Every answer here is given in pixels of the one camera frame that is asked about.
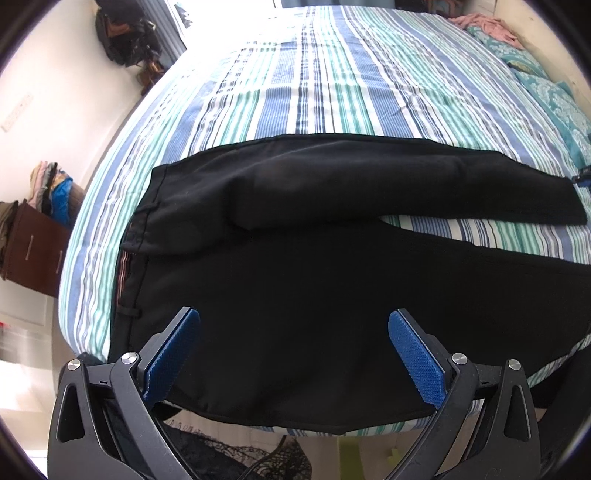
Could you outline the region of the black pants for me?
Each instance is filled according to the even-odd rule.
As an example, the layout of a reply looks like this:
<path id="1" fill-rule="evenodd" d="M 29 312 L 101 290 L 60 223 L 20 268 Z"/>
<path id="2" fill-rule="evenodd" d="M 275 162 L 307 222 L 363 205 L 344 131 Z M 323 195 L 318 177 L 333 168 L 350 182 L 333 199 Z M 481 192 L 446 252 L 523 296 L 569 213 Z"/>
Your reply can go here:
<path id="1" fill-rule="evenodd" d="M 389 225 L 388 214 L 583 226 L 581 192 L 495 151 L 286 135 L 153 169 L 125 230 L 109 356 L 200 316 L 171 403 L 345 433 L 428 416 L 389 339 L 404 308 L 451 352 L 528 374 L 590 330 L 590 269 Z"/>

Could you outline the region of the dark brown wooden dresser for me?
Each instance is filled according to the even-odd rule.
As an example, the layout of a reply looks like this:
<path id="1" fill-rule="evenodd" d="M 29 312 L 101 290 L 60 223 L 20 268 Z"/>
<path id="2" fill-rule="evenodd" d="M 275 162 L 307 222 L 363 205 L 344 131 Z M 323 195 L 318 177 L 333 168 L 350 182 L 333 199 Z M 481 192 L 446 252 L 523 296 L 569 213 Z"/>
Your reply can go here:
<path id="1" fill-rule="evenodd" d="M 17 211 L 1 278 L 57 298 L 71 230 L 28 204 Z"/>

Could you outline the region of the folded clothes stack on dresser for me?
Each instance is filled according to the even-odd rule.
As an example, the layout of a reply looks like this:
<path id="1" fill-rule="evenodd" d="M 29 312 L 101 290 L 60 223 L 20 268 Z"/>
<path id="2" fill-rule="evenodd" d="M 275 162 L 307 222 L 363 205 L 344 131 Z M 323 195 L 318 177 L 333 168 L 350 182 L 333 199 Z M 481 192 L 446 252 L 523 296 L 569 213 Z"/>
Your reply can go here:
<path id="1" fill-rule="evenodd" d="M 85 190 L 57 162 L 40 162 L 29 178 L 27 204 L 64 227 L 72 228 Z"/>

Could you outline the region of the olive garment on dresser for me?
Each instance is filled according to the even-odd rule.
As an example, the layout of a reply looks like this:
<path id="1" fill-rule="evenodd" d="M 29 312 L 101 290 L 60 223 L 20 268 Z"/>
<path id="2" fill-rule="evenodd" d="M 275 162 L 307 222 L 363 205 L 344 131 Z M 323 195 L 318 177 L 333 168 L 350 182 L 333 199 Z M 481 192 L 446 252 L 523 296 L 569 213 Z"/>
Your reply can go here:
<path id="1" fill-rule="evenodd" d="M 19 202 L 0 202 L 0 266 L 3 266 L 6 256 L 8 241 L 16 214 L 18 211 Z"/>

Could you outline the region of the teal floral pillow near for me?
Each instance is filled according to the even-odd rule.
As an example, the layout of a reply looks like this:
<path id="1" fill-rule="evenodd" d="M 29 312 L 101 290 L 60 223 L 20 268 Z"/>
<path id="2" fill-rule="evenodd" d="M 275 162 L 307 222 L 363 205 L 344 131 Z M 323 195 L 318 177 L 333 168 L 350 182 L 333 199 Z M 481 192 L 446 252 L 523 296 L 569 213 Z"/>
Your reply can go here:
<path id="1" fill-rule="evenodd" d="M 569 92 L 552 81 L 513 70 L 519 83 L 546 112 L 577 169 L 590 165 L 590 119 Z"/>

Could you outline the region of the teal floral pillow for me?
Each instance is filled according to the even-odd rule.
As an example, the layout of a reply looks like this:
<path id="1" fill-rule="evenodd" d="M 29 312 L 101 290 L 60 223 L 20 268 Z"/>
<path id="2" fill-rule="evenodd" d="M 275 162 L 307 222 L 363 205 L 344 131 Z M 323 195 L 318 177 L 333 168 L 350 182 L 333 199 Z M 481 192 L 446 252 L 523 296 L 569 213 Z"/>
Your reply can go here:
<path id="1" fill-rule="evenodd" d="M 577 169 L 590 165 L 590 119 L 569 92 L 552 81 L 513 70 L 519 83 L 546 112 Z"/>
<path id="2" fill-rule="evenodd" d="M 467 32 L 509 67 L 530 75 L 549 79 L 544 67 L 529 51 L 520 50 L 506 42 L 496 40 L 477 26 L 469 26 Z"/>

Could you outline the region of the teal floral pillow far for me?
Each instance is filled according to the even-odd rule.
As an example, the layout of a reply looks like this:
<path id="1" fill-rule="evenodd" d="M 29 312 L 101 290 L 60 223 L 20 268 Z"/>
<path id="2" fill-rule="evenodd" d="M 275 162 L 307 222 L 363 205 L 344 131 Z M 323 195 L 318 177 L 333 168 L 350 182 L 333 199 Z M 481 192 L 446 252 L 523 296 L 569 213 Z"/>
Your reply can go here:
<path id="1" fill-rule="evenodd" d="M 520 50 L 506 42 L 496 40 L 477 26 L 469 26 L 467 32 L 509 67 L 530 75 L 549 79 L 544 67 L 529 51 Z"/>

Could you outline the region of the blue striped curtain left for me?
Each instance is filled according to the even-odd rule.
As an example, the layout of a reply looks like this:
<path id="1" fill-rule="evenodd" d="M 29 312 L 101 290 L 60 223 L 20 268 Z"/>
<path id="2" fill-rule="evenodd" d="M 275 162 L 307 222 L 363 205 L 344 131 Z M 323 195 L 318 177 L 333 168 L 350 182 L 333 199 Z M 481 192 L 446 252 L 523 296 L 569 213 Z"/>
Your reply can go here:
<path id="1" fill-rule="evenodd" d="M 171 9 L 172 1 L 144 0 L 140 4 L 147 19 L 155 25 L 155 34 L 162 49 L 160 63 L 170 68 L 186 51 L 179 30 L 180 19 Z"/>

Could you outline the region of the dark hanging bags and coats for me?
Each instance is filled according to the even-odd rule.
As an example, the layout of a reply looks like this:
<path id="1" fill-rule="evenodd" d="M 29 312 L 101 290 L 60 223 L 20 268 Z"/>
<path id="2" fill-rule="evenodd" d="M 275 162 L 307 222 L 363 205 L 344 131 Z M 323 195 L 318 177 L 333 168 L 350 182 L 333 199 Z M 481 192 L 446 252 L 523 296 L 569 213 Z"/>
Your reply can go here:
<path id="1" fill-rule="evenodd" d="M 139 66 L 136 79 L 145 96 L 164 75 L 156 26 L 138 1 L 96 1 L 95 30 L 109 60 L 126 68 Z"/>

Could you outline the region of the cream padded headboard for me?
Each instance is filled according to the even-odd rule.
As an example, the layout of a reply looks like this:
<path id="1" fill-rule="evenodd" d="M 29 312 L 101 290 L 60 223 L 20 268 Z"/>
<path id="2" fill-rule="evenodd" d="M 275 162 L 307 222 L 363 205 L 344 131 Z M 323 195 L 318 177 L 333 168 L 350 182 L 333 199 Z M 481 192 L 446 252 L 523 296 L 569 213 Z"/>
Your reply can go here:
<path id="1" fill-rule="evenodd" d="M 554 82 L 564 82 L 583 110 L 590 109 L 590 84 L 566 45 L 525 1 L 499 0 L 494 16 L 502 19 Z"/>

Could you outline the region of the pink crumpled garment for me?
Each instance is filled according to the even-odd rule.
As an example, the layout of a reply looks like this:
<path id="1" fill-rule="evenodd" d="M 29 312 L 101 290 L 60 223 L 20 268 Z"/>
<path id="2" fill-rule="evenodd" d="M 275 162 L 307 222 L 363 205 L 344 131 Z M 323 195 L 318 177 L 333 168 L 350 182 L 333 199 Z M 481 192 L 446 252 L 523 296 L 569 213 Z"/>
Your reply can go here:
<path id="1" fill-rule="evenodd" d="M 524 49 L 519 38 L 501 19 L 476 12 L 451 18 L 450 21 L 464 30 L 468 27 L 478 27 L 497 41 L 504 42 L 520 50 Z"/>

